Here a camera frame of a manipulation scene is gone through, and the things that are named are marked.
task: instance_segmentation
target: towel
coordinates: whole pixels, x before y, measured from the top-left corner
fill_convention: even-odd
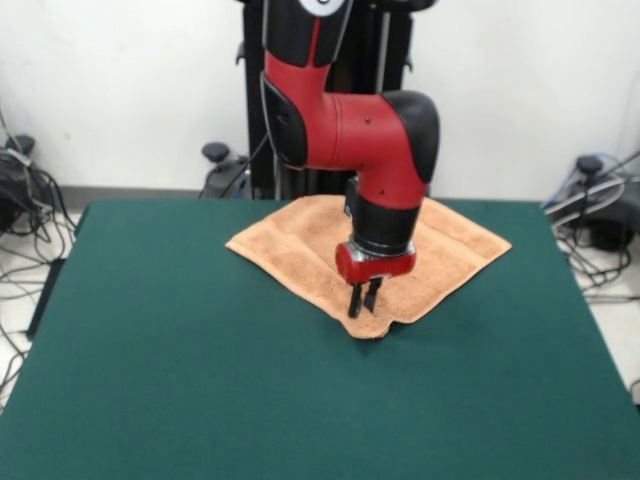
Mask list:
[[[352,287],[334,260],[336,246],[351,234],[343,207],[342,196],[300,198],[238,233],[227,247],[338,320],[354,338],[381,338],[393,322],[417,322],[511,248],[494,233],[425,199],[413,237],[418,252],[414,270],[385,279],[374,313],[362,308],[353,319],[347,314]]]

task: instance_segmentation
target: white logo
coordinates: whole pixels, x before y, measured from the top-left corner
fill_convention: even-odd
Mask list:
[[[333,15],[346,0],[298,0],[304,9],[316,17]]]

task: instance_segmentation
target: green table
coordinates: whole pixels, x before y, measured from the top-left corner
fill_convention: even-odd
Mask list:
[[[640,418],[539,209],[382,341],[227,251],[281,204],[90,207],[0,418],[0,479],[640,479]]]

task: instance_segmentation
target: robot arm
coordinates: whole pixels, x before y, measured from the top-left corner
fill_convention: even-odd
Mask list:
[[[262,93],[271,143],[296,169],[355,170],[353,234],[336,250],[353,286],[349,314],[373,311],[382,278],[409,273],[411,237],[439,147],[432,101],[416,92],[325,92],[353,0],[266,0]]]

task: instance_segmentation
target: floor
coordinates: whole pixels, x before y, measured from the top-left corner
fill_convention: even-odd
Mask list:
[[[49,231],[52,238],[51,244],[41,244],[39,250],[42,256],[52,259],[58,256],[63,249],[62,242],[56,231],[51,226]],[[64,251],[68,253],[71,249],[70,238],[64,232],[63,238],[65,243]],[[32,257],[38,256],[38,253],[34,250],[32,238],[3,236],[0,238],[0,269],[4,271],[31,266],[34,263],[24,258],[18,258],[2,249],[10,249]],[[631,245],[631,251],[633,258],[637,259],[637,261],[634,261],[615,283],[592,293],[640,295],[640,240]],[[589,250],[583,253],[602,267],[613,267],[618,261],[615,255],[602,252]],[[23,332],[29,326],[40,295],[39,290],[42,288],[46,274],[46,267],[38,267],[11,275],[12,281],[24,282],[19,285],[8,283],[6,278],[0,282],[0,322],[16,347],[24,352],[29,350],[30,343],[20,332]],[[21,298],[12,299],[14,296],[20,296]],[[622,381],[629,389],[634,382],[640,380],[640,301],[624,304],[591,305],[591,310],[620,372]],[[14,356],[16,358],[13,361],[10,374],[20,367],[21,359],[16,355],[6,339],[0,339],[0,383]],[[11,382],[0,393],[0,408],[8,401],[14,383]],[[633,388],[633,395],[634,401],[640,404],[640,385]]]

